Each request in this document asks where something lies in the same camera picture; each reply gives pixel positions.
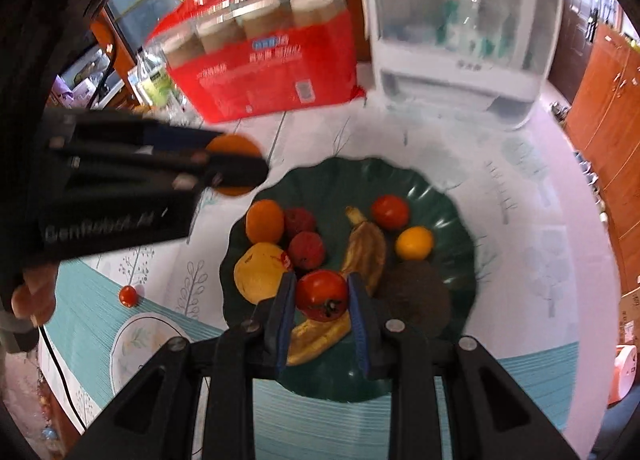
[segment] ripe brown banana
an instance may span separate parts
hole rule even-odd
[[[340,273],[346,278],[359,273],[369,296],[375,293],[385,266],[386,242],[380,228],[369,222],[355,207],[346,209],[353,229]],[[308,319],[291,332],[287,366],[304,364],[318,357],[351,331],[349,312],[335,321],[322,323]]]

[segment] cardboard box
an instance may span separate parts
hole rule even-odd
[[[620,344],[640,349],[640,287],[620,299]]]

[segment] green plate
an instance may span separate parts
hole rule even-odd
[[[382,159],[332,157],[316,166],[292,169],[280,182],[258,193],[254,201],[271,198],[283,209],[304,207],[311,211],[327,251],[322,268],[339,271],[351,232],[345,207],[356,206],[370,216],[371,204],[386,194],[407,199],[410,224],[425,226],[434,233],[436,244],[429,261],[451,293],[452,317],[440,338],[456,341],[476,298],[474,241],[451,199],[420,173],[391,166]],[[388,243],[390,265],[395,260],[392,235]],[[287,243],[283,241],[280,246],[286,249]],[[249,247],[243,217],[231,228],[229,248],[220,265],[223,313],[229,326],[244,321],[254,311],[254,305],[242,297],[234,283],[234,266]],[[351,334],[315,360],[286,368],[278,382],[300,395],[339,402],[370,400],[390,391],[389,382],[364,379],[356,363]]]

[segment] tablecloth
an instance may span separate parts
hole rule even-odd
[[[375,155],[416,169],[446,192],[476,242],[479,291],[465,332],[501,361],[585,458],[606,408],[619,286],[593,197],[548,114],[554,94],[545,90],[530,122],[513,132],[443,109],[389,110],[372,100],[215,128],[257,141],[271,166],[263,187],[331,156]],[[226,328],[218,269],[230,227],[252,197],[207,191],[186,241],[62,265],[47,331],[83,418],[91,421],[113,396],[111,347],[135,313],[160,313],[191,339]],[[137,309],[117,303],[125,284],[146,298]],[[62,395],[42,353],[47,380]],[[304,399],[274,382],[258,382],[255,390],[260,460],[386,458],[388,397],[345,405]]]

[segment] cherry tomato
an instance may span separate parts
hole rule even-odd
[[[131,285],[125,285],[122,287],[118,294],[118,298],[128,309],[131,309],[138,304],[138,292]]]
[[[313,271],[298,282],[296,307],[314,321],[333,321],[349,308],[349,288],[334,271]]]
[[[399,196],[382,195],[371,206],[371,216],[383,229],[396,231],[409,223],[409,205]]]

